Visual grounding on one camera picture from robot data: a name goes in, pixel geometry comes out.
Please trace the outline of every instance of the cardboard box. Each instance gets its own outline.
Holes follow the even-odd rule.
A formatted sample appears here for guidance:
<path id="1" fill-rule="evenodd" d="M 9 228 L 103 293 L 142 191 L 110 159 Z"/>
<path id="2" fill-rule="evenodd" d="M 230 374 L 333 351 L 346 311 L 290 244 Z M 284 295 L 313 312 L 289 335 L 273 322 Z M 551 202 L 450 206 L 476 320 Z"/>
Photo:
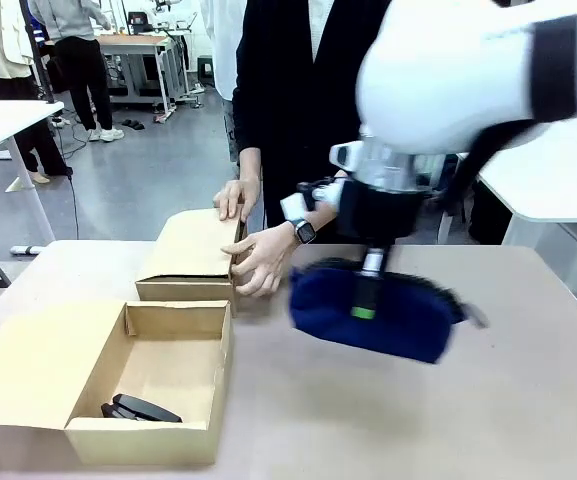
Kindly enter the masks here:
<path id="1" fill-rule="evenodd" d="M 230 370 L 230 306 L 95 302 L 0 329 L 0 425 L 63 430 L 83 463 L 215 461 Z M 126 393 L 183 423 L 103 418 Z"/>
<path id="2" fill-rule="evenodd" d="M 141 300 L 230 300 L 235 307 L 230 277 L 232 256 L 221 247 L 244 236 L 236 218 L 219 220 L 219 212 L 188 210 L 164 225 L 155 248 L 137 278 Z"/>

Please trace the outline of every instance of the white shirt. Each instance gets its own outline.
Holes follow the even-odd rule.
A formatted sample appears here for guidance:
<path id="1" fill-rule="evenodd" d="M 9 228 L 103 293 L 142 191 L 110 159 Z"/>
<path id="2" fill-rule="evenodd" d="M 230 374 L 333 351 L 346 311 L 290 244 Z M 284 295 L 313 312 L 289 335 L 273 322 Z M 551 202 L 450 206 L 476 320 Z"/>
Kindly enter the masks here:
<path id="1" fill-rule="evenodd" d="M 237 85 L 237 47 L 245 11 L 246 0 L 201 0 L 201 15 L 212 42 L 215 88 L 228 101 Z"/>
<path id="2" fill-rule="evenodd" d="M 317 57 L 321 36 L 324 33 L 332 4 L 335 0 L 308 0 L 308 17 L 310 19 L 310 43 L 312 45 L 312 59 Z"/>

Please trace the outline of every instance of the box lid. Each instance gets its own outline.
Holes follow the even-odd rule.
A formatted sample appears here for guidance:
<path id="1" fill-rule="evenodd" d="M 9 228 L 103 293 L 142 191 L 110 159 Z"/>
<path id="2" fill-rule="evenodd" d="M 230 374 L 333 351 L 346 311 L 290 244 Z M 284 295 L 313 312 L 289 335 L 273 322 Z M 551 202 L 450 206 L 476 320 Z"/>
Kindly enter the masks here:
<path id="1" fill-rule="evenodd" d="M 230 272 L 231 255 L 221 247 L 237 241 L 239 214 L 220 221 L 214 208 L 188 210 L 173 215 L 157 238 L 137 281 L 156 277 L 224 277 Z"/>
<path id="2" fill-rule="evenodd" d="M 63 429 L 125 302 L 48 307 L 0 328 L 0 425 Z"/>

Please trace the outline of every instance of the man's right hand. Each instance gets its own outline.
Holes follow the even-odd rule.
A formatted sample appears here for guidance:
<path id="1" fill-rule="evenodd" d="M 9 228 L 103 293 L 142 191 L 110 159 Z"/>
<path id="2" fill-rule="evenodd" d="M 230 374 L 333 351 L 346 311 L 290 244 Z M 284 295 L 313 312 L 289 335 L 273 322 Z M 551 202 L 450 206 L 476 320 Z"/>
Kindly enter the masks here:
<path id="1" fill-rule="evenodd" d="M 259 178 L 255 177 L 226 182 L 224 188 L 213 198 L 215 207 L 219 209 L 219 219 L 233 218 L 237 212 L 237 205 L 243 201 L 241 221 L 245 222 L 259 198 L 260 183 Z"/>

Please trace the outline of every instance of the man's left hand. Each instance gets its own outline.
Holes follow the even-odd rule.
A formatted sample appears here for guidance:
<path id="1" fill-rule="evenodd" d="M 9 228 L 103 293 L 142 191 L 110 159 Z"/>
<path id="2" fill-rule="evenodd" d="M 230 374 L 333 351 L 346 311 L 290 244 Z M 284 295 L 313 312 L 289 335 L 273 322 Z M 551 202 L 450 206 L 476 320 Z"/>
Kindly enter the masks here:
<path id="1" fill-rule="evenodd" d="M 253 233 L 241 242 L 222 248 L 225 253 L 231 255 L 250 251 L 245 260 L 232 267 L 232 273 L 238 277 L 254 271 L 250 281 L 238 286 L 237 292 L 253 297 L 276 292 L 283 266 L 298 245 L 294 227 L 290 222 L 285 222 L 277 227 Z"/>

